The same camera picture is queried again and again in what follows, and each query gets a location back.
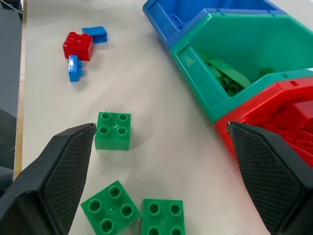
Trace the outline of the green studded building block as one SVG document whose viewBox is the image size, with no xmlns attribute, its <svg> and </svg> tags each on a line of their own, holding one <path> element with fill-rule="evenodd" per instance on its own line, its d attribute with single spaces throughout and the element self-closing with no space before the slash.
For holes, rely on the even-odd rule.
<svg viewBox="0 0 313 235">
<path fill-rule="evenodd" d="M 243 90 L 243 87 L 239 83 L 234 81 L 229 75 L 218 69 L 216 66 L 209 64 L 209 68 L 212 70 L 214 76 L 229 97 L 233 97 Z"/>
</svg>

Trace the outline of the green square building block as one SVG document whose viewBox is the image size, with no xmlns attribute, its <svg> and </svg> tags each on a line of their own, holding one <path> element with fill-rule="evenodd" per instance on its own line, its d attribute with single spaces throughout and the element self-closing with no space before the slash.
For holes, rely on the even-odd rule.
<svg viewBox="0 0 313 235">
<path fill-rule="evenodd" d="M 140 235 L 186 235 L 183 201 L 143 199 Z"/>
<path fill-rule="evenodd" d="M 118 235 L 140 218 L 140 212 L 117 180 L 81 203 L 96 235 Z"/>
<path fill-rule="evenodd" d="M 95 134 L 97 150 L 129 150 L 131 114 L 100 112 Z"/>
</svg>

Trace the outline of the red square building block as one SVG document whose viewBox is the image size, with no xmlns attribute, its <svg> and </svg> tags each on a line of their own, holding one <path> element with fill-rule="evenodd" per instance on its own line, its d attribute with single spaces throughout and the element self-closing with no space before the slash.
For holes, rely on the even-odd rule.
<svg viewBox="0 0 313 235">
<path fill-rule="evenodd" d="M 79 60 L 90 61 L 93 52 L 93 38 L 85 33 L 70 32 L 63 43 L 63 50 L 66 59 L 70 55 L 76 55 Z"/>
</svg>

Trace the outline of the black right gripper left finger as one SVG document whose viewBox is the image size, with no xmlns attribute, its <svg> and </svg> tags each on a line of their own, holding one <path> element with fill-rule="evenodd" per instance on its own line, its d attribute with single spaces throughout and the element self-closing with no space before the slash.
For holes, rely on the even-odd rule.
<svg viewBox="0 0 313 235">
<path fill-rule="evenodd" d="M 94 123 L 55 135 L 0 197 L 0 235 L 68 235 L 85 187 Z"/>
</svg>

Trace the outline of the flat green oval piece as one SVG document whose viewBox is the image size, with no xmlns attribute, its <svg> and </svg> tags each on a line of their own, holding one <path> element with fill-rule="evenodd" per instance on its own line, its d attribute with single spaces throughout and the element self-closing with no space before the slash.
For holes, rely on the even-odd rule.
<svg viewBox="0 0 313 235">
<path fill-rule="evenodd" d="M 233 67 L 231 67 L 228 63 L 220 59 L 209 59 L 208 62 L 217 70 L 220 70 L 223 74 L 241 85 L 243 88 L 246 88 L 250 85 L 250 81 Z"/>
</svg>

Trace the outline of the green plastic storage bin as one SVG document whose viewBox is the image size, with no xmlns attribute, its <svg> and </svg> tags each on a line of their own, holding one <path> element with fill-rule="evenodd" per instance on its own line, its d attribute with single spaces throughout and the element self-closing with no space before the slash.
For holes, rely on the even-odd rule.
<svg viewBox="0 0 313 235">
<path fill-rule="evenodd" d="M 290 15 L 209 13 L 170 54 L 211 122 L 274 82 L 313 76 L 313 31 Z M 229 97 L 209 68 L 220 59 L 250 85 Z"/>
</svg>

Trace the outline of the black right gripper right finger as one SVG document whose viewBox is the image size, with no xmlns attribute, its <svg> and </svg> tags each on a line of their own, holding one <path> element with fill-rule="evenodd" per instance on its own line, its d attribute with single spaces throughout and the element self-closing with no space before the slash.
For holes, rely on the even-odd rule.
<svg viewBox="0 0 313 235">
<path fill-rule="evenodd" d="M 272 235 L 313 235 L 313 169 L 276 133 L 227 124 L 239 170 Z"/>
</svg>

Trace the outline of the blue plastic storage bin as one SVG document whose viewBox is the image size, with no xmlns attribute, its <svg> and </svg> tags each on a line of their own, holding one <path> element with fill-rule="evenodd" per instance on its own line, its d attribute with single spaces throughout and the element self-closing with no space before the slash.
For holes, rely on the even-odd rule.
<svg viewBox="0 0 313 235">
<path fill-rule="evenodd" d="M 143 12 L 167 50 L 208 13 L 286 14 L 269 0 L 147 0 Z M 179 30 L 170 15 L 184 25 Z"/>
</svg>

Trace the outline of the small blue building block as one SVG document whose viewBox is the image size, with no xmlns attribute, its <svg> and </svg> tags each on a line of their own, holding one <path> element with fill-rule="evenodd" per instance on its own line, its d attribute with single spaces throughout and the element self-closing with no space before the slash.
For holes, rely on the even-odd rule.
<svg viewBox="0 0 313 235">
<path fill-rule="evenodd" d="M 83 62 L 77 55 L 70 55 L 68 59 L 68 74 L 71 82 L 78 82 L 83 76 Z"/>
</svg>

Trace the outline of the red plastic storage bin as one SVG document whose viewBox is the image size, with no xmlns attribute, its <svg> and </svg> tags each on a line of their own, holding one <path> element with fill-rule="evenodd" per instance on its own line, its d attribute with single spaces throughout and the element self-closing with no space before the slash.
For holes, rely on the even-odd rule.
<svg viewBox="0 0 313 235">
<path fill-rule="evenodd" d="M 275 82 L 217 120 L 214 126 L 232 158 L 236 159 L 230 135 L 226 130 L 229 121 L 247 124 L 248 118 L 254 115 L 271 114 L 288 102 L 310 100 L 313 100 L 313 77 Z"/>
</svg>

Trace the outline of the blue rectangular building block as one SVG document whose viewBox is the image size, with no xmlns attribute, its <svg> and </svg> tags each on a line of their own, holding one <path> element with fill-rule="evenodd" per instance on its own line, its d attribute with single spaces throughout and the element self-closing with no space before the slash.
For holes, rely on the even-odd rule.
<svg viewBox="0 0 313 235">
<path fill-rule="evenodd" d="M 85 27 L 82 32 L 92 37 L 93 43 L 106 43 L 108 41 L 107 31 L 103 26 Z"/>
</svg>

